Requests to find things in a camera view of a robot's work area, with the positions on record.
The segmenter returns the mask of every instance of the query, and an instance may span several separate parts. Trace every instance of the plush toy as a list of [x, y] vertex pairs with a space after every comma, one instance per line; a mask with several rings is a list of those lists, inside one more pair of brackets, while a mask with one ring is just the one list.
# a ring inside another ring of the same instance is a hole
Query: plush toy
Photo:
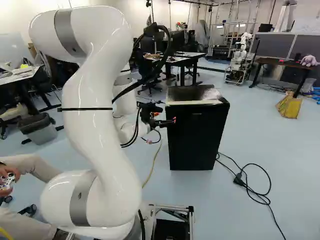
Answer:
[[318, 62], [315, 58], [315, 56], [312, 56], [312, 55], [308, 55], [308, 56], [305, 56], [300, 64], [302, 64], [302, 66], [307, 66], [307, 67], [310, 67], [310, 66], [317, 66], [318, 65]]

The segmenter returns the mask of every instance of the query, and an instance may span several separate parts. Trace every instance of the black box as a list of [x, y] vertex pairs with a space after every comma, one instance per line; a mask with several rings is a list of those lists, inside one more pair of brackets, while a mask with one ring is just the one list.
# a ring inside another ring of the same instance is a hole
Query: black box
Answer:
[[168, 87], [166, 119], [171, 170], [212, 170], [230, 104], [213, 85]]

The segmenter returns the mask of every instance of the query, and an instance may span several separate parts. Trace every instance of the wall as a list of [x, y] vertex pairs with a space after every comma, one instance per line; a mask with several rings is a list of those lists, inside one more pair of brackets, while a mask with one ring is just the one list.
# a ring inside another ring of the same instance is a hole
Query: wall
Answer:
[[0, 34], [20, 32], [24, 42], [30, 42], [29, 22], [38, 13], [63, 6], [61, 1], [1, 0]]
[[[147, 18], [151, 14], [151, 7], [146, 7], [146, 0], [70, 0], [72, 7], [88, 5], [109, 5], [118, 8], [125, 15], [132, 28], [132, 35], [138, 37], [147, 26]], [[176, 29], [177, 22], [188, 22], [191, 29], [197, 23], [196, 5], [186, 2], [172, 1], [171, 28]], [[153, 0], [154, 21], [170, 27], [168, 0]]]
[[[230, 2], [231, 0], [220, 0], [221, 2]], [[146, 7], [146, 0], [1, 0], [1, 15], [0, 15], [0, 34], [6, 33], [21, 33], [25, 43], [30, 42], [28, 34], [28, 26], [30, 20], [38, 13], [69, 8], [72, 7], [92, 6], [92, 5], [109, 5], [120, 9], [126, 16], [132, 27], [132, 35], [139, 36], [146, 26], [147, 18], [150, 14], [150, 7]], [[258, 0], [252, 0], [250, 4], [252, 21]], [[272, 24], [276, 24], [280, 13], [280, 8], [283, 0], [276, 0]], [[219, 20], [228, 20], [230, 12], [230, 4], [223, 5], [219, 9]], [[268, 23], [272, 0], [261, 0], [259, 12], [257, 16], [258, 24], [255, 30], [258, 29], [260, 23]], [[168, 0], [153, 0], [154, 20], [166, 27], [170, 27], [170, 15]], [[212, 9], [212, 22], [215, 22], [218, 7]], [[316, 16], [320, 10], [319, 0], [299, 0], [296, 9], [296, 16]], [[188, 22], [189, 28], [194, 29], [197, 24], [197, 4], [189, 4], [186, 2], [171, 1], [171, 26], [175, 30], [176, 22]], [[249, 13], [249, 2], [241, 2], [239, 5], [239, 20], [246, 21]], [[210, 14], [208, 8], [202, 5], [199, 9], [199, 19], [205, 19], [210, 22]]]

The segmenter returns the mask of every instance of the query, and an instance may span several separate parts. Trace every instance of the floor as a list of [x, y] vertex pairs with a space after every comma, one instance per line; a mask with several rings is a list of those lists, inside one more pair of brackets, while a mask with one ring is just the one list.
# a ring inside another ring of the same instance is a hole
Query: floor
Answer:
[[[286, 119], [275, 108], [284, 97], [281, 93], [258, 87], [250, 89], [249, 82], [242, 86], [225, 84], [224, 74], [220, 72], [199, 72], [200, 81], [214, 84], [230, 102], [219, 151], [234, 158], [240, 166], [256, 163], [267, 170], [272, 180], [271, 207], [288, 240], [318, 240], [320, 107], [305, 99], [298, 119]], [[185, 81], [186, 85], [191, 82], [191, 78]], [[163, 88], [163, 92], [155, 92], [152, 99], [164, 101], [165, 83]], [[141, 93], [141, 97], [149, 98], [147, 93]], [[50, 100], [57, 102], [54, 95]], [[43, 107], [40, 99], [36, 104]], [[49, 114], [58, 125], [63, 123], [61, 113], [51, 110]], [[161, 129], [161, 133], [163, 146], [154, 173], [143, 189], [144, 201], [194, 206], [195, 240], [282, 239], [269, 209], [249, 199], [243, 189], [233, 184], [233, 176], [218, 163], [213, 171], [170, 171], [166, 130]], [[148, 138], [155, 140], [157, 135], [151, 133]], [[42, 146], [21, 145], [23, 139], [25, 137], [20, 132], [12, 130], [6, 140], [0, 141], [0, 156], [37, 153], [63, 171], [90, 168], [88, 162], [72, 149], [63, 130], [56, 140]], [[148, 145], [141, 139], [125, 149], [141, 181], [147, 177], [157, 149], [157, 144]], [[237, 171], [229, 159], [221, 156], [220, 160]], [[268, 179], [262, 172], [254, 167], [247, 172], [253, 189], [257, 192], [267, 190]], [[44, 184], [34, 177], [24, 176], [14, 186], [14, 201], [9, 207], [18, 211], [30, 204], [38, 204], [43, 187]]]

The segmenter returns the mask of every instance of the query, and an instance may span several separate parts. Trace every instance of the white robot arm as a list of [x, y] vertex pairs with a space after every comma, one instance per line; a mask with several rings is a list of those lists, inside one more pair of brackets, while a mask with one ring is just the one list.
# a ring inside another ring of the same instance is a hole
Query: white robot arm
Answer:
[[[121, 149], [133, 127], [119, 123], [120, 116], [137, 110], [134, 93], [118, 98], [119, 121], [112, 111], [113, 96], [131, 84], [120, 73], [132, 53], [131, 28], [119, 10], [87, 6], [41, 13], [31, 21], [29, 35], [44, 54], [80, 66], [63, 87], [63, 120], [72, 146], [93, 167], [52, 179], [41, 195], [41, 212], [63, 230], [122, 240], [142, 201], [139, 178]], [[148, 125], [140, 124], [140, 134], [146, 134]]]

